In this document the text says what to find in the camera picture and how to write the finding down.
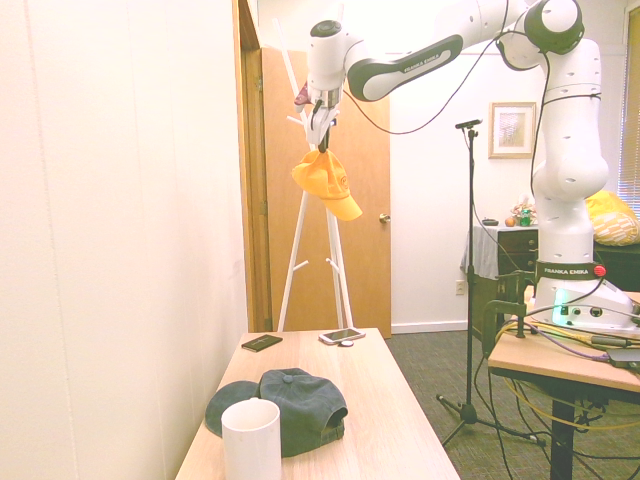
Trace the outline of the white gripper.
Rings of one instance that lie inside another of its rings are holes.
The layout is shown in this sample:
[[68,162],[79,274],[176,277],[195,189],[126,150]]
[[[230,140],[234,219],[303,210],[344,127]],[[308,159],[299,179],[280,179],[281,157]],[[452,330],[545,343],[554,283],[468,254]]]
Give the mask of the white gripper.
[[306,141],[317,146],[319,152],[329,148],[331,126],[339,114],[339,105],[328,107],[323,102],[316,102],[305,125]]

